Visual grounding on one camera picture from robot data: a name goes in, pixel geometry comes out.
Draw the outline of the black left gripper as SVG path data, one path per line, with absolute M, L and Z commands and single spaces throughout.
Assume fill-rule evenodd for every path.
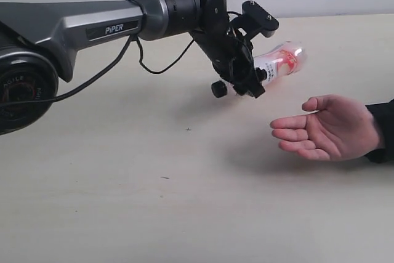
M 265 93 L 267 71 L 254 68 L 251 43 L 240 32 L 244 19 L 233 19 L 223 31 L 192 30 L 192 38 L 212 63 L 214 70 L 231 83 L 238 95 L 257 99 Z

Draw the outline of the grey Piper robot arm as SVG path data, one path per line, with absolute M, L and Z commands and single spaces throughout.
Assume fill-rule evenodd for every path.
M 266 74 L 254 67 L 251 39 L 263 32 L 263 9 L 245 2 L 230 19 L 227 0 L 122 0 L 1 3 L 1 133 L 37 121 L 61 97 L 78 51 L 119 38 L 154 41 L 190 34 L 219 74 L 216 97 L 231 84 L 259 97 Z

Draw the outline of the person's open bare hand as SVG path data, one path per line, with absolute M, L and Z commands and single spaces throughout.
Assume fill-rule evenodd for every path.
M 347 161 L 385 147 L 384 135 L 366 105 L 340 95 L 310 97 L 302 115 L 274 119 L 279 148 L 311 161 Z

